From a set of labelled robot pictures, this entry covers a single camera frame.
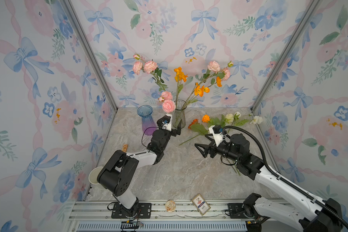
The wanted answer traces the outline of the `yellow poppy flower stem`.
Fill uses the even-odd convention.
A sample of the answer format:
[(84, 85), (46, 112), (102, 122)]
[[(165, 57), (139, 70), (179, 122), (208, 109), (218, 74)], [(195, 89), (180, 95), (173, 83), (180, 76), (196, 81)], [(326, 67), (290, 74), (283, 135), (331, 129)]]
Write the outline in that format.
[(175, 80), (177, 82), (177, 91), (176, 91), (176, 99), (175, 99), (175, 104), (176, 107), (178, 106), (178, 98), (179, 98), (179, 94), (182, 91), (184, 85), (183, 83), (186, 83), (188, 75), (186, 75), (183, 71), (181, 67), (178, 67), (176, 69), (174, 69), (174, 72), (176, 73), (175, 76)]

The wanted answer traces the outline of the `clear grey glass vase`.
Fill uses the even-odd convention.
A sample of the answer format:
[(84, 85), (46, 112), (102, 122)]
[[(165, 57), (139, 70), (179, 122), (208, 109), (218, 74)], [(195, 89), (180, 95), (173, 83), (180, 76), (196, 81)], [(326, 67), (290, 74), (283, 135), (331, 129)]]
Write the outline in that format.
[(173, 126), (176, 128), (176, 119), (182, 119), (182, 128), (186, 126), (185, 110), (187, 109), (186, 102), (184, 100), (178, 100), (178, 106), (174, 111)]

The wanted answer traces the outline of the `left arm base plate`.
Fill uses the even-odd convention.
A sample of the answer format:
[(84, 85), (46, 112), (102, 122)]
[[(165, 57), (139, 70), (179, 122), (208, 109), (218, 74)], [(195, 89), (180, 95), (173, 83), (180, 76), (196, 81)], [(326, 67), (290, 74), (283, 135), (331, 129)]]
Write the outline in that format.
[(111, 209), (112, 219), (149, 219), (152, 212), (151, 203), (137, 203), (131, 209), (125, 208), (122, 204), (114, 204)]

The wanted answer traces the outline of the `blue purple glass vase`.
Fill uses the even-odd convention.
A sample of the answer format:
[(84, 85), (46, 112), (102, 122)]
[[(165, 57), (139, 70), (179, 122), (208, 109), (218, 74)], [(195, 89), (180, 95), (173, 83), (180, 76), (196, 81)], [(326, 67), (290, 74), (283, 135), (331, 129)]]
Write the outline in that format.
[(151, 136), (156, 130), (156, 123), (152, 117), (153, 108), (149, 105), (142, 105), (137, 109), (137, 115), (141, 117), (142, 131), (145, 135)]

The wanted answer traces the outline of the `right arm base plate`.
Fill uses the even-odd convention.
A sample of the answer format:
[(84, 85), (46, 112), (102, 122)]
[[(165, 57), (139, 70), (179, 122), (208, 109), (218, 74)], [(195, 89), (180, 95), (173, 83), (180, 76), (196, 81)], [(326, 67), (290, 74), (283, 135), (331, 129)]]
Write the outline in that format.
[(257, 213), (254, 206), (244, 205), (243, 203), (228, 203), (224, 213), (230, 218), (248, 219), (248, 220), (263, 220), (265, 216)]

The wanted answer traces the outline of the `pink rose stem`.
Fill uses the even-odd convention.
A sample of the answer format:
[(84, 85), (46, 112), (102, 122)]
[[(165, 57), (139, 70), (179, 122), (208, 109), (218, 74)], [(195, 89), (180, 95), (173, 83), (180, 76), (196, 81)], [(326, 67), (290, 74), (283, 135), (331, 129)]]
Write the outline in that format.
[(149, 74), (154, 79), (154, 82), (159, 86), (159, 91), (166, 91), (167, 85), (165, 85), (162, 79), (162, 69), (158, 67), (158, 64), (152, 60), (146, 61), (143, 56), (135, 53), (133, 58), (136, 62), (133, 64), (133, 72), (139, 75), (141, 72)]
[(222, 82), (227, 81), (231, 77), (230, 69), (233, 67), (233, 65), (234, 63), (230, 61), (226, 67), (221, 68), (218, 62), (210, 61), (207, 65), (207, 70), (205, 71), (203, 76), (200, 77), (198, 80), (200, 82), (203, 78), (207, 78), (210, 76), (220, 76), (223, 78)]

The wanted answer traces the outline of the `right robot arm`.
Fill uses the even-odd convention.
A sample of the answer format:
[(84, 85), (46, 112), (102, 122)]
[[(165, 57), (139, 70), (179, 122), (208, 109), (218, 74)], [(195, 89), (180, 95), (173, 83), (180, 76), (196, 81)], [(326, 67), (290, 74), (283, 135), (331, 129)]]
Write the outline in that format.
[(220, 155), (221, 158), (235, 161), (240, 173), (268, 187), (291, 204), (277, 204), (252, 193), (243, 203), (244, 210), (250, 217), (269, 217), (300, 232), (348, 230), (341, 205), (332, 198), (324, 200), (309, 193), (270, 167), (263, 146), (254, 135), (247, 131), (228, 135), (228, 142), (220, 134), (207, 134), (206, 137), (210, 140), (208, 145), (195, 144), (203, 157)]

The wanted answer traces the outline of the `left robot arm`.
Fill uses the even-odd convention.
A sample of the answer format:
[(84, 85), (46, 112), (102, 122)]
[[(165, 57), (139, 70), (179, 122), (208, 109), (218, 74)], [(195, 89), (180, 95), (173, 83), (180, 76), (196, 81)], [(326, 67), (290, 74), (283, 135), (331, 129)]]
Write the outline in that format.
[(147, 149), (137, 153), (117, 150), (102, 167), (94, 168), (89, 182), (101, 189), (109, 190), (117, 200), (111, 218), (150, 218), (150, 203), (140, 203), (129, 185), (138, 168), (152, 166), (161, 161), (171, 137), (181, 135), (181, 129), (172, 128), (173, 116), (166, 114), (157, 121)]

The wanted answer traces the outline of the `orange rose stem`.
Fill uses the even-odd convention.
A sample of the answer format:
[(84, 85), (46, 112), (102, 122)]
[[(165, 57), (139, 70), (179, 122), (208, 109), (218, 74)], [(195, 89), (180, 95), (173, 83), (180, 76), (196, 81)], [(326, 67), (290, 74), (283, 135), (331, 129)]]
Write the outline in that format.
[(204, 115), (202, 118), (202, 122), (207, 124), (208, 127), (214, 126), (214, 125), (220, 125), (222, 128), (226, 125), (226, 118), (225, 115), (221, 115), (220, 118), (218, 117), (210, 117), (209, 115)]

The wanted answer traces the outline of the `white flower stem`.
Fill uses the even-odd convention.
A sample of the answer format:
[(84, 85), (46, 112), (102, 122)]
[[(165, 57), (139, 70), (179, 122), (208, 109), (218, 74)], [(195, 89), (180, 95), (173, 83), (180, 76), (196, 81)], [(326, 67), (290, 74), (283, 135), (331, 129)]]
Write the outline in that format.
[(253, 125), (260, 125), (264, 119), (260, 116), (254, 116), (253, 119), (237, 119), (235, 121), (235, 126), (236, 127), (241, 127), (245, 124), (253, 124)]

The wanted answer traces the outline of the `pink carnation stem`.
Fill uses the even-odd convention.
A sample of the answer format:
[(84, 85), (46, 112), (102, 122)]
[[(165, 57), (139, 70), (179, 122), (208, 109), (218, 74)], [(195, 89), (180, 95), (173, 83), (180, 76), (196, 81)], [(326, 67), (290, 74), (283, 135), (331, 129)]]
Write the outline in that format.
[(176, 109), (176, 104), (173, 101), (171, 92), (162, 92), (161, 96), (158, 98), (158, 101), (162, 103), (162, 109), (166, 113), (171, 113)]

